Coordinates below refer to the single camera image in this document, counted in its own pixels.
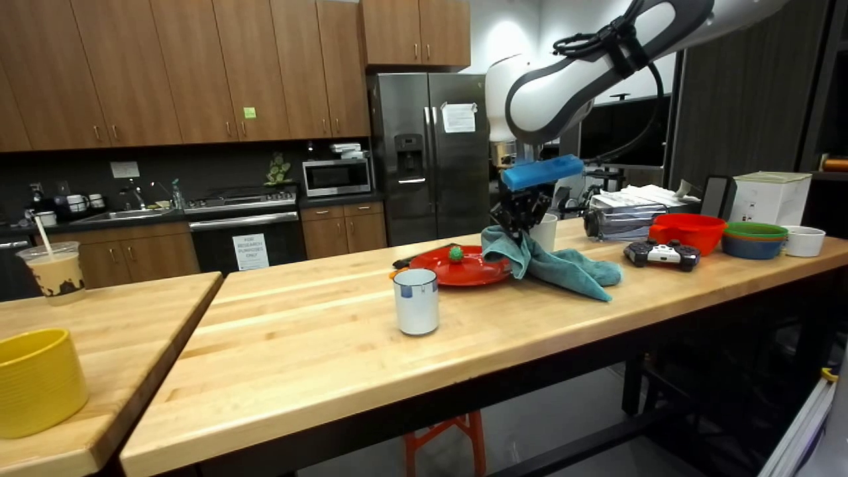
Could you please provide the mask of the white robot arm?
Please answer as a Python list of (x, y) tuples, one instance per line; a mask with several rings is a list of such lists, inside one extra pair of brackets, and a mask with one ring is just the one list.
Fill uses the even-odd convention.
[(574, 129), (593, 99), (684, 47), (752, 26), (787, 0), (631, 0), (597, 33), (554, 43), (554, 60), (531, 67), (522, 56), (495, 60), (486, 74), (490, 141), (544, 146)]

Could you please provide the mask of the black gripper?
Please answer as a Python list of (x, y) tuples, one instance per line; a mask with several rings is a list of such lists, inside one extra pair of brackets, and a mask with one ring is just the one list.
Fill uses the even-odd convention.
[(537, 185), (526, 192), (506, 192), (494, 203), (490, 215), (501, 238), (518, 241), (518, 234), (522, 231), (529, 238), (538, 238), (544, 215), (559, 215), (566, 202), (566, 188)]

